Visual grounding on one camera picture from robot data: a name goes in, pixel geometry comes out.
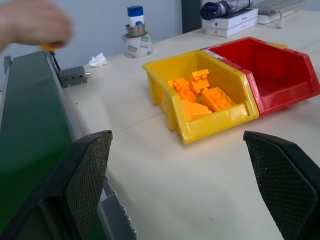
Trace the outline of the orange toy block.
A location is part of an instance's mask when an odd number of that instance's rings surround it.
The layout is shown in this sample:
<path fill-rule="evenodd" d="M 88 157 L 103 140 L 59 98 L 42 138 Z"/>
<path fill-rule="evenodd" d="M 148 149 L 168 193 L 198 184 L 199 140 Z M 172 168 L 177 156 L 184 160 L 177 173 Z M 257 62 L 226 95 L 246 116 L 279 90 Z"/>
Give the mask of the orange toy block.
<path fill-rule="evenodd" d="M 181 101 L 187 100 L 191 103 L 196 101 L 196 95 L 191 91 L 190 83 L 184 77 L 169 80 L 167 83 L 177 92 Z"/>
<path fill-rule="evenodd" d="M 201 95 L 203 91 L 209 89 L 210 84 L 208 82 L 208 75 L 208 69 L 194 71 L 191 73 L 191 76 L 189 78 L 190 90 L 195 95 Z"/>
<path fill-rule="evenodd" d="M 212 111 L 209 110 L 209 108 L 205 105 L 196 102 L 190 102 L 187 99 L 183 99 L 180 102 L 184 117 L 187 121 L 192 121 L 212 113 Z"/>
<path fill-rule="evenodd" d="M 236 105 L 219 87 L 203 91 L 201 94 L 201 104 L 214 112 L 219 112 Z"/>

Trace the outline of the green conveyor belt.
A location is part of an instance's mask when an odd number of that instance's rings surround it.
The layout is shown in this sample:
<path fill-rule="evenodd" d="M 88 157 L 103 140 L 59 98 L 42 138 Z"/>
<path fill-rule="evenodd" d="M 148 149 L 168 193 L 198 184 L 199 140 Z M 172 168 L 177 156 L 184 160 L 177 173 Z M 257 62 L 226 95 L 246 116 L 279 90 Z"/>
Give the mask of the green conveyor belt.
<path fill-rule="evenodd" d="M 53 52 L 4 59 L 0 104 L 0 233 L 36 185 L 84 136 L 59 81 Z M 137 240 L 137 231 L 108 183 L 87 240 Z"/>

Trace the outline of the yellow plastic bin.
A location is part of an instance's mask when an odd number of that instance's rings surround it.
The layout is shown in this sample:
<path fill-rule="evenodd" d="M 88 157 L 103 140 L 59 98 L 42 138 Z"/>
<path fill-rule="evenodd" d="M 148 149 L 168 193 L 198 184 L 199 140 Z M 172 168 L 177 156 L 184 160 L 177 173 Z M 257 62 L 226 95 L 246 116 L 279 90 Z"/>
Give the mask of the yellow plastic bin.
<path fill-rule="evenodd" d="M 185 144 L 251 121 L 260 115 L 246 75 L 202 50 L 145 63 L 142 67 L 147 73 L 153 104 L 160 106 L 168 119 L 169 128 L 176 130 Z M 168 81 L 185 78 L 190 83 L 192 72 L 204 69 L 209 71 L 209 89 L 220 88 L 235 105 L 221 111 L 209 109 L 211 114 L 187 121 L 179 95 L 168 85 Z M 201 104 L 202 93 L 195 96 L 195 103 Z"/>

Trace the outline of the white Apple product box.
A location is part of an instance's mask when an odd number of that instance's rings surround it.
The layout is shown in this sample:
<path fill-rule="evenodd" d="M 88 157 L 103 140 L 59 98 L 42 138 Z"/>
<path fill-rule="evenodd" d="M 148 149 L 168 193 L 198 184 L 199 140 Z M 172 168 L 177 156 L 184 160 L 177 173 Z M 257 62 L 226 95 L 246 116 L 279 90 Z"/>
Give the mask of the white Apple product box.
<path fill-rule="evenodd" d="M 203 19 L 202 27 L 229 29 L 256 18 L 258 16 L 258 12 L 259 10 L 257 8 L 246 8 L 221 18 L 215 18 L 212 20 Z"/>
<path fill-rule="evenodd" d="M 205 29 L 205 33 L 208 35 L 218 36 L 218 37 L 230 37 L 237 33 L 243 32 L 249 28 L 256 26 L 258 23 L 258 17 L 252 18 L 246 22 L 238 24 L 228 29 L 224 28 L 215 28 L 215 27 L 208 27 Z"/>

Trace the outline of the person's bare hand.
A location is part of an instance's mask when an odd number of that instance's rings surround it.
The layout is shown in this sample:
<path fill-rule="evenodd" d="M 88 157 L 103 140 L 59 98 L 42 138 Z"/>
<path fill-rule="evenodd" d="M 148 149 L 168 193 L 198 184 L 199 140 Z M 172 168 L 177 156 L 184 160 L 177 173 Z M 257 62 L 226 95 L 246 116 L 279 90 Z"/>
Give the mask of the person's bare hand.
<path fill-rule="evenodd" d="M 73 35 L 72 20 L 50 0 L 0 2 L 0 52 L 10 44 L 62 48 Z"/>

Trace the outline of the white bottle with blue cap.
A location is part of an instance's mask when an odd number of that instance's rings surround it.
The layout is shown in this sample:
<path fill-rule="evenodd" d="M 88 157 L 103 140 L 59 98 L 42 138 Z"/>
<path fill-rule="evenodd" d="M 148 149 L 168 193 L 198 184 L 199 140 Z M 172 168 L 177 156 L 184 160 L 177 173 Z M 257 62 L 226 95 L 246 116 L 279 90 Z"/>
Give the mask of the white bottle with blue cap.
<path fill-rule="evenodd" d="M 129 19 L 130 27 L 137 27 L 140 25 L 144 25 L 144 10 L 141 5 L 134 5 L 127 7 L 127 15 Z"/>

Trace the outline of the white tape roll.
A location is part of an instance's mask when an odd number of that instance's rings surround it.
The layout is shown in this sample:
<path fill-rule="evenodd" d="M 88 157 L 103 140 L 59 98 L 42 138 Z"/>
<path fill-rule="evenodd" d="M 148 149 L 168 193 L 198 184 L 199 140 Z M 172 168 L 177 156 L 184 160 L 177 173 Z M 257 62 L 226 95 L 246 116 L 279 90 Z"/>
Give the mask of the white tape roll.
<path fill-rule="evenodd" d="M 139 37 L 129 37 L 124 34 L 122 37 L 124 55 L 127 58 L 142 58 L 153 53 L 152 36 L 149 31 Z"/>

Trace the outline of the crumpled white tissue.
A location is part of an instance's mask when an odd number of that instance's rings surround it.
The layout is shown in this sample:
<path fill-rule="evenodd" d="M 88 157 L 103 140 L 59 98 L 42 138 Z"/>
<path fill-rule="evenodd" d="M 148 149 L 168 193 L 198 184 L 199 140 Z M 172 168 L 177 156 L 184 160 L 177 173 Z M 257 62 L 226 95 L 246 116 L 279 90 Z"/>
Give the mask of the crumpled white tissue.
<path fill-rule="evenodd" d="M 103 53 L 100 53 L 97 56 L 92 56 L 91 60 L 88 63 L 88 65 L 91 66 L 92 68 L 101 68 L 107 64 L 108 64 L 107 59 L 103 55 Z"/>

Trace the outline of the red plastic bin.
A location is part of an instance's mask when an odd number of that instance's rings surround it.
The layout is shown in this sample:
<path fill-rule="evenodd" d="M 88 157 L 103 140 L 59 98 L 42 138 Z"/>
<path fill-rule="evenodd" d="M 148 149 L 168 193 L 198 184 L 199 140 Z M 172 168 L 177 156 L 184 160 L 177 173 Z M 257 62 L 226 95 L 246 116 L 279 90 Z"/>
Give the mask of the red plastic bin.
<path fill-rule="evenodd" d="M 310 57 L 285 45 L 245 37 L 202 51 L 246 75 L 260 116 L 320 95 Z"/>

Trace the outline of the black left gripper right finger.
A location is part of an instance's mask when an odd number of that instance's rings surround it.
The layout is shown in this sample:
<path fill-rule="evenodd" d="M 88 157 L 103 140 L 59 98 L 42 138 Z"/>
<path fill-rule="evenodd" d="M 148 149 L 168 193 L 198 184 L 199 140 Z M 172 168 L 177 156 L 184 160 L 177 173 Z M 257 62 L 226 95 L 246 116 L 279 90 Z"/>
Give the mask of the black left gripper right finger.
<path fill-rule="evenodd" d="M 320 240 L 320 167 L 295 143 L 243 134 L 261 197 L 284 240 Z"/>

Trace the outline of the silver metal tape roll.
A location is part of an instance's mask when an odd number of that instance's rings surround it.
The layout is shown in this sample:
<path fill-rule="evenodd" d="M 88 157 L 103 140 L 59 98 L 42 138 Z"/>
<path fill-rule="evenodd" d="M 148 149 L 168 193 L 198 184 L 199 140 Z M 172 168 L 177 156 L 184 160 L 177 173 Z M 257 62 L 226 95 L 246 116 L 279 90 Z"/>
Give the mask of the silver metal tape roll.
<path fill-rule="evenodd" d="M 140 24 L 140 25 L 136 25 L 136 26 L 130 26 L 129 24 L 127 24 L 125 26 L 125 28 L 127 31 L 126 36 L 128 38 L 138 38 L 138 37 L 141 37 L 147 33 L 146 27 L 144 24 Z"/>

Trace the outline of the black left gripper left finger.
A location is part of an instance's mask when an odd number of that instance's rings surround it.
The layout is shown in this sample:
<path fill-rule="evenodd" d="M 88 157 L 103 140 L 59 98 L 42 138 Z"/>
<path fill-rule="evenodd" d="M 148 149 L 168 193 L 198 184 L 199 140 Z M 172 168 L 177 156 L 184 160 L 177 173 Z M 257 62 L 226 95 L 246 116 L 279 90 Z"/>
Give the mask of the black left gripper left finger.
<path fill-rule="evenodd" d="M 87 240 L 102 193 L 111 130 L 76 140 L 33 189 L 0 240 Z"/>

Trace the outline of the grey metal block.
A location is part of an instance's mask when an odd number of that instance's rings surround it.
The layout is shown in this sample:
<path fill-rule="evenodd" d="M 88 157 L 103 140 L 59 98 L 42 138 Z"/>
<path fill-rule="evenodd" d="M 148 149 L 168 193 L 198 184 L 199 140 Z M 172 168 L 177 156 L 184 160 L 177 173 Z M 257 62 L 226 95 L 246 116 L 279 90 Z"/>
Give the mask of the grey metal block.
<path fill-rule="evenodd" d="M 69 88 L 87 83 L 89 75 L 83 66 L 77 66 L 60 70 L 58 79 L 62 88 Z"/>

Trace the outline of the dark vertical post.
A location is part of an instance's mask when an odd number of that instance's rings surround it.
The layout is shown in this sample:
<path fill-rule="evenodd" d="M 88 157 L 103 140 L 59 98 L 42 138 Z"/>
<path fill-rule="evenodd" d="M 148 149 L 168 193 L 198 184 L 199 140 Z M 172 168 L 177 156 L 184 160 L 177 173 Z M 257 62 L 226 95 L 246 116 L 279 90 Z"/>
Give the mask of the dark vertical post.
<path fill-rule="evenodd" d="M 202 28 L 200 10 L 203 0 L 181 0 L 182 33 L 189 33 Z"/>

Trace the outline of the folded dark umbrella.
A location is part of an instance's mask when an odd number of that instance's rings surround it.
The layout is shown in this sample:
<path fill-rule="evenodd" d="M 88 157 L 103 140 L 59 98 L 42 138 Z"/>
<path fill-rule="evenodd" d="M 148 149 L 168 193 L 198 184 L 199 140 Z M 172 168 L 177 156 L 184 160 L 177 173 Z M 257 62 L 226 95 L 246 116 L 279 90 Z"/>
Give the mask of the folded dark umbrella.
<path fill-rule="evenodd" d="M 221 0 L 218 2 L 207 2 L 200 9 L 200 16 L 204 20 L 213 20 L 241 10 L 250 8 L 253 0 Z"/>

